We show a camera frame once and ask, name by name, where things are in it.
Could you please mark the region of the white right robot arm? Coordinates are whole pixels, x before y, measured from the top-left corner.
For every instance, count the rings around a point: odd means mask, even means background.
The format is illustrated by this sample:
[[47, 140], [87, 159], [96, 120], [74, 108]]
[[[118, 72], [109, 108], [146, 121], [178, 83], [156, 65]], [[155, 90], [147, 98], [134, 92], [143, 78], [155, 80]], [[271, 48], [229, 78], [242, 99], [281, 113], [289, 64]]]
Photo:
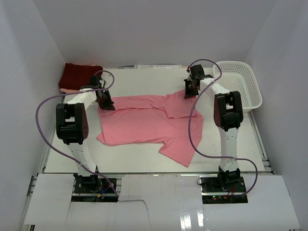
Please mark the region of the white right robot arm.
[[[217, 83], [222, 77], [221, 68], [218, 67], [219, 76], [214, 79], [206, 75], [200, 64], [187, 67], [188, 78], [185, 82], [185, 96], [195, 96], [188, 120], [188, 137], [193, 149], [203, 157], [219, 159], [217, 179], [214, 186], [226, 191], [234, 188], [240, 183], [240, 169], [237, 158], [237, 136], [241, 123], [244, 119], [242, 100], [240, 92], [229, 91]], [[201, 95], [208, 91], [208, 96], [213, 98], [213, 119], [220, 134], [220, 156], [209, 156], [201, 153], [194, 145], [191, 134], [192, 116], [195, 106]]]

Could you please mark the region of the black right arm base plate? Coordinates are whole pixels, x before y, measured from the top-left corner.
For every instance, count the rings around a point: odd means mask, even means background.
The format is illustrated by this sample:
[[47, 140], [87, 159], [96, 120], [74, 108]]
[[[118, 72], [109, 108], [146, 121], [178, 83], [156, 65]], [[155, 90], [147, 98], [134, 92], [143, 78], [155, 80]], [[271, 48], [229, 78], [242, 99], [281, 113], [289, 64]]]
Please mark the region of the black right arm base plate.
[[243, 177], [238, 183], [223, 188], [217, 177], [200, 177], [197, 184], [201, 186], [204, 205], [247, 204], [246, 186]]

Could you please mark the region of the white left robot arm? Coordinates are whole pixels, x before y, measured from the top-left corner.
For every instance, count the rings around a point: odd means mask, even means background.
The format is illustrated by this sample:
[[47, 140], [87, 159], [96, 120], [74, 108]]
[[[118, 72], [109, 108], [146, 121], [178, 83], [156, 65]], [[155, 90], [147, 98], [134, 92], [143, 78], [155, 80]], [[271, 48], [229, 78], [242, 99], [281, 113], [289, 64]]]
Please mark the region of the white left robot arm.
[[106, 81], [97, 74], [90, 77], [88, 85], [83, 86], [81, 93], [66, 103], [56, 106], [56, 134], [67, 145], [73, 158], [77, 160], [78, 171], [74, 177], [80, 186], [97, 192], [102, 183], [98, 180], [98, 167], [94, 163], [86, 138], [89, 125], [86, 109], [97, 103], [103, 111], [114, 111], [114, 102], [109, 90], [104, 90]]

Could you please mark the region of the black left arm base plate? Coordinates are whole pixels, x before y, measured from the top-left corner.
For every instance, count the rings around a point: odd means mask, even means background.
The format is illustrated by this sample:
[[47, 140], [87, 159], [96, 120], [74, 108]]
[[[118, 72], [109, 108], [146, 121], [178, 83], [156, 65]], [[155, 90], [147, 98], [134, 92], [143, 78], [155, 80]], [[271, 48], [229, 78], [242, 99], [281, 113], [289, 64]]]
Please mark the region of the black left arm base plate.
[[86, 203], [116, 203], [118, 198], [104, 178], [98, 178], [97, 183], [82, 183], [75, 179], [72, 202]]

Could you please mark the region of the white perforated plastic basket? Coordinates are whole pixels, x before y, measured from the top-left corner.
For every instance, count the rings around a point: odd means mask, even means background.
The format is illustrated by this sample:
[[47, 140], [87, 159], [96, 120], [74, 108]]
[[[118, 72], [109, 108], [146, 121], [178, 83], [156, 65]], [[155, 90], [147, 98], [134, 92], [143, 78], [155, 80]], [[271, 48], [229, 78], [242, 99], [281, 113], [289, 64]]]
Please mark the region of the white perforated plastic basket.
[[257, 109], [263, 103], [261, 92], [250, 65], [237, 61], [222, 61], [213, 66], [217, 83], [230, 91], [238, 91], [241, 95], [243, 112]]

